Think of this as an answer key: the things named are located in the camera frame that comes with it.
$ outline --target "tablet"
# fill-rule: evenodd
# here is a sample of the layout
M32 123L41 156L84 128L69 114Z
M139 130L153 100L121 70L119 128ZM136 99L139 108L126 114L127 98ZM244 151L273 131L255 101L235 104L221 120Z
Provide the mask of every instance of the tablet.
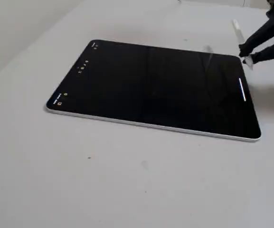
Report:
M241 61L229 55L93 40L46 107L183 133L261 136Z

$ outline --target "silver tablet frame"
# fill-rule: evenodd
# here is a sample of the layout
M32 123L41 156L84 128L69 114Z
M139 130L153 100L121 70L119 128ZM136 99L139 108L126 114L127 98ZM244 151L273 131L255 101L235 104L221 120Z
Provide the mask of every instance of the silver tablet frame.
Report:
M149 123L140 123L140 122L134 122L134 121L127 121L127 120L119 120L119 119L113 119L113 118L107 118L107 117L94 116L94 115L71 113L71 112L53 110L53 109L48 108L47 106L45 106L45 107L46 107L47 111L49 111L51 113L55 113L55 114L82 117L82 118L87 118L87 119L92 119L92 120L108 121L108 122L119 123L119 124L124 123L124 124L129 124L129 125L134 125L134 126L149 127L149 128L161 129L161 130L167 130L167 131L173 131L173 132L190 133L190 134L211 136L211 137L224 138L224 139L232 139L232 140L238 140L238 141L244 141L244 142L256 142L261 138L261 130L260 130L260 137L259 138L251 139L251 138L244 138L244 137L238 137L238 136L232 136L232 135L226 135L226 134L201 132L201 131L187 130L187 129L176 128L176 127L167 127L167 126L155 125L155 124L149 124Z

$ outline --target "white stylus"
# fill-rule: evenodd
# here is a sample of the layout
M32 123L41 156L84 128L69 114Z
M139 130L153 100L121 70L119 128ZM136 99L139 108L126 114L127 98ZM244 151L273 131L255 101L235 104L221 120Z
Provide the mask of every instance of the white stylus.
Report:
M243 37L243 34L242 34L242 31L241 31L240 26L238 24L238 21L236 19L233 19L232 24L233 24L233 28L235 30L235 34L236 34L236 37L237 37L237 40L238 40L238 44L244 44L245 38ZM253 70L253 60L252 60L250 55L245 57L245 62L247 64L247 66L251 70Z

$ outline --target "white table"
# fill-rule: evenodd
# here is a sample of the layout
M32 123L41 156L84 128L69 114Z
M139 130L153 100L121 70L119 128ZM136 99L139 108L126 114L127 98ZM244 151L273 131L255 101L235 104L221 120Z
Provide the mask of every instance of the white table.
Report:
M274 227L274 61L246 74L256 143L50 114L44 105L95 38L238 54L258 9L87 0L0 71L0 228Z

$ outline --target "black screen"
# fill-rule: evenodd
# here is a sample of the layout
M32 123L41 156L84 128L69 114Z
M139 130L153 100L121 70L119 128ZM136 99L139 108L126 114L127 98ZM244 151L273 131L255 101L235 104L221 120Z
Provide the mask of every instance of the black screen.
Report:
M47 103L52 110L256 139L235 56L91 41Z

